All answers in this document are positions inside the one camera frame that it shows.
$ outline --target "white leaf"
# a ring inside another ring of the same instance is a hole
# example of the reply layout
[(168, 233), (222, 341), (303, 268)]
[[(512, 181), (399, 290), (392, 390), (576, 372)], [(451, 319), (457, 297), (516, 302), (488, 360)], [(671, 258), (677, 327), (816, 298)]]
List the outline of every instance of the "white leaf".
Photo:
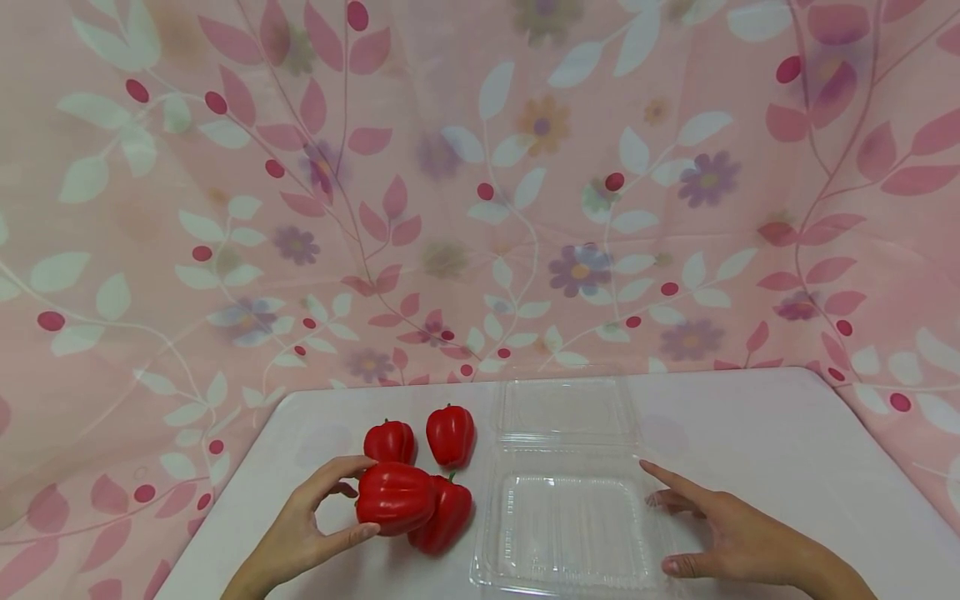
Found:
[(486, 160), (480, 140), (468, 129), (459, 125), (444, 127), (440, 130), (440, 135), (444, 137), (450, 148), (453, 148), (453, 152), (457, 153), (457, 156), (464, 162), (483, 162)]
[(653, 5), (634, 17), (634, 23), (623, 37), (613, 76), (623, 77), (643, 64), (657, 44), (659, 34), (660, 7)]
[(876, 347), (867, 346), (853, 353), (850, 357), (853, 369), (862, 375), (876, 375), (880, 373), (880, 359), (876, 355)]
[(915, 352), (897, 352), (887, 359), (890, 372), (903, 385), (920, 385), (924, 374), (920, 371)]
[(102, 156), (88, 156), (75, 160), (63, 176), (60, 201), (80, 204), (92, 200), (107, 188), (110, 173)]
[(250, 142), (250, 134), (229, 119), (218, 119), (200, 125), (200, 131), (211, 142), (231, 150), (243, 148)]
[(670, 187), (680, 181), (680, 177), (684, 172), (696, 168), (697, 164), (689, 158), (677, 158), (675, 160), (667, 160), (661, 164), (654, 169), (650, 177), (663, 187)]
[(116, 321), (130, 308), (130, 288), (122, 273), (104, 281), (97, 290), (97, 312), (107, 321)]
[(613, 270), (624, 275), (636, 275), (656, 263), (657, 259), (651, 254), (629, 254), (616, 261)]
[(174, 479), (183, 481), (197, 476), (197, 469), (193, 466), (193, 463), (185, 454), (179, 452), (169, 452), (160, 456), (160, 464)]
[(933, 337), (926, 327), (917, 332), (917, 349), (931, 365), (960, 375), (960, 352)]
[(180, 224), (187, 233), (202, 242), (222, 242), (226, 239), (223, 230), (213, 219), (207, 219), (192, 212), (181, 210)]
[(480, 86), (480, 118), (486, 121), (496, 116), (507, 103), (510, 81), (514, 77), (512, 60), (501, 62), (490, 72)]
[(733, 119), (726, 112), (701, 112), (686, 122), (680, 130), (677, 143), (681, 146), (696, 146), (732, 122)]
[(127, 158), (134, 177), (150, 173), (156, 164), (154, 137), (140, 125), (131, 123), (120, 130), (120, 150)]
[(646, 173), (647, 165), (650, 164), (650, 149), (629, 127), (620, 134), (620, 162), (628, 171), (637, 175)]
[(180, 278), (180, 281), (186, 284), (187, 287), (195, 290), (212, 290), (220, 283), (216, 275), (200, 267), (183, 267), (177, 265), (174, 267), (174, 271), (177, 272), (177, 277)]
[(890, 407), (887, 406), (887, 403), (883, 401), (883, 398), (880, 397), (880, 394), (869, 385), (863, 383), (854, 383), (853, 391), (856, 393), (856, 397), (860, 399), (860, 403), (874, 411), (879, 415), (886, 415), (890, 412)]
[(130, 113), (125, 108), (96, 94), (81, 92), (64, 96), (57, 108), (105, 130), (119, 129), (130, 120)]
[(89, 252), (64, 252), (44, 258), (30, 271), (30, 287), (41, 294), (65, 290), (84, 272)]
[(637, 233), (641, 229), (654, 226), (659, 222), (660, 219), (652, 212), (631, 210), (613, 219), (611, 226), (620, 233)]
[(267, 236), (256, 229), (236, 228), (230, 232), (230, 239), (241, 246), (253, 247), (267, 241)]
[(616, 295), (618, 302), (632, 302), (650, 289), (650, 285), (653, 284), (654, 280), (647, 277), (644, 279), (638, 279), (627, 284), (620, 293)]
[(676, 309), (662, 304), (651, 306), (650, 316), (661, 325), (676, 325), (686, 321), (684, 315), (680, 314)]
[(730, 297), (725, 292), (713, 288), (704, 288), (693, 293), (693, 299), (701, 306), (730, 308)]
[(730, 31), (753, 43), (773, 39), (793, 23), (790, 9), (781, 0), (761, 0), (727, 13)]
[(167, 97), (163, 101), (163, 130), (168, 133), (183, 133), (190, 129), (193, 117), (190, 107), (179, 94)]
[(206, 414), (206, 407), (199, 402), (184, 404), (174, 412), (163, 418), (171, 427), (183, 427), (200, 419)]
[(570, 50), (547, 80), (553, 87), (572, 87), (589, 77), (600, 61), (603, 42), (587, 41)]
[(514, 206), (517, 210), (526, 208), (537, 199), (545, 175), (546, 169), (539, 167), (523, 176), (514, 192)]
[(480, 202), (471, 206), (467, 215), (491, 225), (500, 225), (510, 216), (510, 209), (497, 202)]
[(493, 313), (487, 313), (487, 316), (483, 320), (483, 329), (495, 342), (503, 337), (503, 326)]
[(684, 264), (684, 271), (681, 274), (681, 279), (688, 290), (697, 289), (701, 283), (704, 282), (704, 278), (707, 276), (707, 265), (704, 264), (704, 253), (697, 252), (696, 254), (690, 256)]
[(172, 381), (164, 377), (163, 375), (158, 375), (153, 372), (146, 371), (134, 371), (137, 380), (145, 385), (148, 390), (154, 394), (159, 394), (160, 396), (172, 396), (177, 393), (177, 388), (174, 387)]
[(139, 71), (143, 66), (140, 64), (139, 57), (131, 51), (130, 46), (114, 34), (84, 23), (78, 18), (73, 19), (73, 29), (90, 50), (121, 71), (132, 73)]
[(917, 394), (917, 404), (920, 404), (924, 417), (934, 426), (960, 436), (960, 413), (942, 398), (933, 394)]
[(261, 275), (263, 275), (263, 272), (253, 265), (240, 265), (227, 273), (227, 276), (224, 277), (224, 283), (229, 287), (247, 285)]
[(234, 219), (248, 221), (262, 205), (263, 203), (253, 196), (234, 196), (230, 204), (227, 204), (227, 212)]
[(520, 306), (520, 309), (517, 310), (516, 315), (521, 319), (536, 319), (537, 317), (542, 317), (546, 314), (546, 311), (550, 310), (550, 302), (527, 302), (526, 304)]
[(748, 248), (747, 250), (737, 252), (723, 261), (723, 264), (717, 269), (717, 281), (732, 279), (743, 273), (743, 270), (747, 268), (747, 265), (754, 259), (754, 256), (756, 256), (756, 248)]

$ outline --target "red dot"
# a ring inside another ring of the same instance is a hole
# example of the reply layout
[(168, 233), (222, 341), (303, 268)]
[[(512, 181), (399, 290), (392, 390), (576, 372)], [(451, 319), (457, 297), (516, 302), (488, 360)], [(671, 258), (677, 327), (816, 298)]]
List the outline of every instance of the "red dot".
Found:
[(480, 200), (493, 200), (493, 186), (486, 182), (477, 185), (477, 196)]
[(147, 104), (150, 102), (150, 92), (147, 91), (147, 88), (136, 79), (127, 80), (127, 93), (130, 94), (130, 97), (140, 104)]
[(143, 504), (144, 502), (150, 502), (154, 499), (156, 495), (156, 490), (154, 486), (140, 486), (133, 491), (133, 499)]
[(268, 160), (267, 164), (264, 166), (267, 167), (267, 174), (269, 174), (270, 177), (274, 178), (275, 180), (280, 179), (287, 172), (287, 170), (283, 168), (282, 164), (276, 162), (272, 158)]
[(896, 392), (894, 394), (890, 394), (890, 405), (893, 406), (894, 409), (905, 413), (910, 410), (910, 407), (913, 406), (913, 403), (910, 402), (910, 398), (907, 396), (904, 396), (900, 392)]
[(41, 329), (46, 329), (47, 331), (60, 331), (63, 329), (63, 324), (65, 323), (66, 319), (63, 315), (53, 310), (48, 310), (36, 315), (36, 324), (40, 325)]
[(777, 67), (777, 81), (781, 84), (789, 84), (800, 77), (800, 71), (803, 66), (804, 64), (800, 60), (800, 57), (793, 56), (785, 59), (780, 63), (780, 66)]
[(347, 4), (347, 23), (353, 28), (353, 31), (362, 32), (370, 25), (370, 15), (367, 14), (367, 7), (362, 2), (351, 2)]
[(204, 96), (206, 107), (217, 114), (227, 114), (227, 101), (215, 91), (208, 91)]

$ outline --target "purple flower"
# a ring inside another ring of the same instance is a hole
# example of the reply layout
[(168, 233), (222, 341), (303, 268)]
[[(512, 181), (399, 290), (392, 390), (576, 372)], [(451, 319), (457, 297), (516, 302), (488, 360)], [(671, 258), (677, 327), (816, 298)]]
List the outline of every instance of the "purple flower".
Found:
[(611, 279), (611, 258), (597, 250), (596, 244), (584, 246), (564, 246), (561, 258), (550, 261), (550, 287), (555, 290), (564, 288), (564, 296), (573, 298), (577, 292), (585, 296), (597, 293), (599, 285)]
[(721, 196), (736, 188), (733, 176), (739, 173), (740, 163), (730, 162), (730, 153), (726, 150), (718, 152), (713, 160), (709, 155), (699, 155), (693, 159), (693, 163), (696, 168), (687, 169), (680, 176), (684, 187), (680, 188), (678, 194), (681, 199), (690, 199), (690, 208), (703, 203), (717, 206)]
[(707, 352), (720, 349), (724, 330), (714, 327), (709, 319), (681, 323), (660, 335), (660, 351), (675, 361), (703, 360)]
[(280, 256), (298, 265), (307, 262), (314, 264), (317, 262), (314, 255), (320, 253), (320, 246), (313, 243), (313, 233), (300, 231), (294, 226), (278, 229), (274, 246), (280, 250)]
[(385, 379), (387, 373), (393, 372), (394, 366), (390, 363), (390, 356), (373, 348), (364, 348), (350, 356), (347, 369), (351, 375), (362, 378), (365, 383), (373, 383), (375, 379)]

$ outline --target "pink leaf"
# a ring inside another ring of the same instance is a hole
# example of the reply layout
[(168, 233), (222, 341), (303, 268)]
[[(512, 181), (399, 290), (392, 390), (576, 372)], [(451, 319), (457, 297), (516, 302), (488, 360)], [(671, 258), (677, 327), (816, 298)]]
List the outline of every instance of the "pink leaf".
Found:
[(394, 228), (394, 236), (392, 238), (394, 246), (406, 246), (408, 244), (413, 244), (414, 241), (420, 237), (420, 216), (417, 215), (413, 219), (407, 219), (403, 223), (397, 225)]
[(375, 293), (373, 286), (358, 276), (346, 276), (341, 279), (340, 282), (350, 286), (357, 294), (363, 296), (364, 298), (369, 298)]
[(90, 489), (90, 504), (101, 513), (122, 515), (130, 505), (130, 497), (104, 473), (93, 482), (93, 488)]
[(856, 154), (856, 167), (870, 181), (882, 180), (897, 161), (897, 142), (890, 131), (890, 121), (870, 132)]
[(884, 23), (893, 23), (918, 9), (924, 2), (926, 0), (887, 0), (882, 20)]
[(420, 294), (414, 292), (400, 302), (400, 314), (404, 317), (413, 317), (420, 312)]
[(45, 534), (56, 534), (63, 529), (69, 515), (70, 505), (55, 483), (40, 490), (27, 507), (27, 522)]
[(821, 260), (806, 272), (806, 282), (830, 283), (831, 281), (836, 281), (855, 264), (856, 260), (847, 256), (837, 256), (836, 258)]
[(278, 0), (267, 0), (260, 19), (260, 43), (273, 66), (281, 66), (290, 52), (290, 22)]
[(824, 312), (838, 317), (846, 317), (866, 299), (867, 297), (859, 292), (837, 292), (827, 298), (827, 302), (824, 304)]
[(0, 598), (11, 598), (50, 568), (57, 559), (57, 540), (40, 540), (14, 556), (0, 569)]
[(350, 48), (350, 73), (370, 75), (390, 56), (390, 29), (384, 28), (353, 42)]
[(326, 63), (334, 71), (344, 70), (344, 47), (343, 42), (337, 37), (324, 18), (314, 9), (309, 2), (303, 9), (303, 25), (310, 35), (310, 44), (313, 51), (317, 53), (320, 60)]
[(775, 104), (767, 107), (767, 131), (778, 142), (799, 142), (806, 138), (806, 115)]
[(303, 92), (303, 99), (300, 100), (300, 118), (303, 119), (303, 125), (311, 133), (319, 132), (326, 122), (324, 91), (320, 89), (317, 80), (312, 77), (310, 83), (306, 85), (306, 91)]
[(887, 178), (880, 190), (894, 196), (921, 196), (941, 189), (960, 173), (960, 165), (903, 167)]
[(256, 128), (265, 142), (288, 152), (300, 152), (307, 144), (306, 136), (294, 125), (261, 125)]
[(246, 65), (260, 64), (263, 60), (256, 40), (247, 32), (205, 16), (200, 17), (200, 28), (213, 47), (228, 59)]
[(927, 156), (960, 144), (960, 108), (933, 119), (913, 136), (910, 152)]
[(770, 327), (766, 321), (761, 321), (760, 324), (756, 326), (754, 332), (750, 334), (750, 338), (747, 339), (747, 351), (756, 352), (763, 348), (763, 345), (767, 343), (767, 338), (769, 337)]
[(806, 228), (800, 237), (801, 246), (820, 246), (839, 237), (844, 231), (852, 229), (867, 219), (860, 215), (837, 213), (824, 217)]
[(863, 39), (870, 32), (870, 16), (851, 4), (817, 6), (806, 14), (810, 34), (827, 46), (842, 46)]
[(174, 490), (170, 492), (170, 495), (167, 496), (167, 500), (163, 503), (163, 506), (160, 507), (160, 510), (156, 511), (154, 517), (167, 518), (168, 516), (178, 514), (190, 504), (196, 492), (197, 484), (192, 481), (176, 486)]
[(394, 313), (383, 313), (382, 315), (376, 315), (367, 321), (368, 325), (373, 325), (374, 327), (396, 327), (401, 323), (403, 323), (403, 317), (395, 315)]
[(402, 348), (394, 348), (394, 364), (396, 367), (403, 371), (407, 368), (407, 362), (407, 353)]
[(130, 537), (131, 527), (132, 522), (128, 518), (125, 518), (101, 531), (97, 539), (93, 541), (93, 547), (90, 548), (89, 554), (86, 555), (86, 560), (83, 566), (80, 567), (80, 572), (86, 573), (87, 571), (92, 571), (112, 559), (116, 553), (120, 551), (120, 548), (123, 547), (123, 544), (127, 543), (127, 538)]
[(288, 192), (280, 192), (280, 198), (287, 203), (291, 210), (304, 217), (323, 217), (326, 214), (324, 203), (317, 198)]
[(390, 128), (359, 127), (350, 134), (347, 147), (358, 155), (372, 156), (386, 148), (393, 136)]
[(844, 61), (820, 90), (820, 95), (810, 108), (810, 123), (813, 127), (821, 130), (835, 121), (850, 105), (855, 91), (856, 71)]
[(836, 340), (831, 338), (827, 333), (821, 333), (820, 340), (824, 343), (824, 348), (827, 349), (827, 355), (830, 357), (830, 360), (836, 363), (837, 367), (841, 369), (850, 368), (850, 358), (848, 358), (847, 353)]
[(376, 291), (380, 294), (388, 294), (394, 291), (396, 283), (400, 280), (401, 265), (390, 265), (380, 272), (376, 278)]
[(253, 127), (256, 122), (256, 105), (250, 89), (243, 80), (222, 64), (220, 65), (220, 79), (224, 82), (224, 97), (233, 116), (247, 127)]
[(788, 223), (768, 223), (756, 232), (778, 248), (790, 246), (797, 241), (797, 230), (790, 227)]

